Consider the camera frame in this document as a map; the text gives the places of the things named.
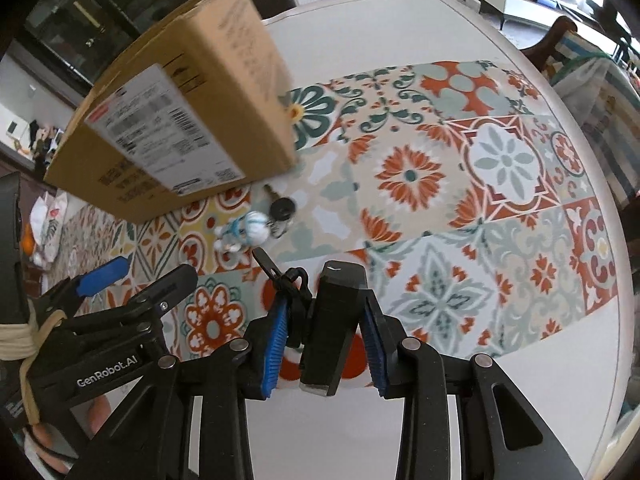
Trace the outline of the person's left hand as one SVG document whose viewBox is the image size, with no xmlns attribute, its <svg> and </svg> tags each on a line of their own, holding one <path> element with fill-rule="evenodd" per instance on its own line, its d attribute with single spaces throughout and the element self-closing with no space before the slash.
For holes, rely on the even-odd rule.
<svg viewBox="0 0 640 480">
<path fill-rule="evenodd" d="M 110 401 L 105 394 L 74 406 L 63 416 L 63 429 L 50 422 L 30 426 L 25 432 L 25 453 L 37 456 L 42 471 L 52 478 L 62 479 L 70 472 L 82 453 L 68 436 L 80 437 L 79 444 L 87 444 L 111 415 Z"/>
</svg>

